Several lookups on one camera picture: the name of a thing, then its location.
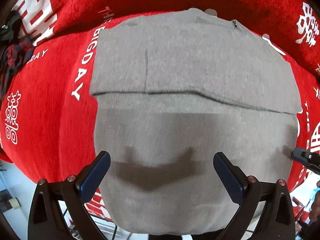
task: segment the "white chinese character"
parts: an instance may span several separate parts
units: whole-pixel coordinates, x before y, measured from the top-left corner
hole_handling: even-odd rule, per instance
[[[302,4],[302,10],[304,15],[300,15],[297,26],[298,33],[303,34],[305,32],[305,34],[301,39],[296,40],[296,43],[301,44],[304,38],[307,37],[306,42],[309,43],[309,47],[311,47],[316,44],[315,35],[319,35],[319,24],[316,22],[316,18],[312,15],[312,8],[307,3]]]
[[[50,27],[58,18],[53,14],[50,0],[19,0],[13,10],[19,9],[22,16],[23,26],[20,36],[29,34],[35,38],[33,45],[44,38],[53,36],[53,26]]]
[[[19,125],[16,122],[18,116],[18,104],[19,99],[21,98],[21,94],[19,90],[14,95],[11,93],[8,97],[8,107],[5,110],[6,123],[5,123],[5,135],[8,140],[11,140],[13,144],[18,143],[17,139],[17,130],[19,129]]]
[[[317,152],[320,151],[320,123],[318,123],[317,127],[315,128],[312,136],[311,136],[311,143],[310,143],[310,152]]]

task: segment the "gray fabric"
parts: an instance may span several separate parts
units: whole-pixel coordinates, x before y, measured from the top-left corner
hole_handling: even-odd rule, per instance
[[[198,95],[96,98],[95,149],[112,160],[100,191],[114,222],[129,232],[200,234],[226,225],[238,206],[213,169],[218,151],[261,181],[287,179],[290,172],[294,115]]]
[[[213,169],[218,151],[261,181],[289,175],[301,108],[291,68],[236,21],[192,9],[101,31],[90,91],[96,154],[112,160],[100,191],[127,231],[225,226],[237,205]]]
[[[196,92],[235,106],[301,109],[290,64],[278,52],[239,22],[197,9],[101,31],[92,83],[92,95]]]

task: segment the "plaid shirt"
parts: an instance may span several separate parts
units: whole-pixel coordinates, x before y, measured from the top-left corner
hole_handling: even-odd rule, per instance
[[[0,103],[8,91],[12,78],[31,59],[34,51],[28,36],[19,40],[18,44],[0,49]]]

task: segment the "red blanket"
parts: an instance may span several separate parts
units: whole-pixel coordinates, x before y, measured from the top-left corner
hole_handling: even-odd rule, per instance
[[[97,102],[89,95],[89,87],[96,41],[100,30],[129,17],[37,46],[30,62],[12,81],[0,111],[2,146],[34,182],[63,180],[94,159]],[[292,66],[302,102],[302,113],[297,114],[297,146],[319,152],[320,86],[289,55],[283,57]],[[302,170],[294,163],[290,189],[303,181]]]
[[[23,17],[21,35],[29,33],[39,46],[2,104],[1,143],[8,156],[1,153],[0,159],[11,159],[34,182],[77,174],[95,156],[97,102],[89,96],[89,85],[100,28],[111,28],[125,19],[115,17],[123,15],[190,7],[213,8],[221,18],[268,33],[301,66],[320,73],[318,19],[305,0],[19,0],[15,9]],[[47,41],[53,35],[60,37]],[[301,97],[297,146],[319,152],[320,86],[288,54],[284,58]],[[294,163],[289,189],[301,184],[305,173]]]
[[[319,19],[305,0],[19,0],[21,33],[40,44],[54,34],[90,30],[114,17],[191,7],[215,9],[218,17],[237,19],[271,41],[313,74],[320,73]]]

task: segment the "metal screw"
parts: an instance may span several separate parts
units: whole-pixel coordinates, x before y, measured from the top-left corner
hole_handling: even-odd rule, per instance
[[[39,185],[42,185],[42,184],[44,184],[45,183],[45,179],[40,179],[39,181],[38,181],[38,184]]]
[[[284,185],[285,185],[285,181],[284,181],[283,179],[280,179],[278,182],[279,182],[279,184],[280,184],[281,186],[284,186]]]
[[[68,181],[69,181],[69,182],[73,182],[75,179],[76,179],[76,176],[75,176],[75,175],[70,175],[70,176],[68,177]]]
[[[256,182],[257,179],[254,176],[248,176],[248,181],[249,182]]]

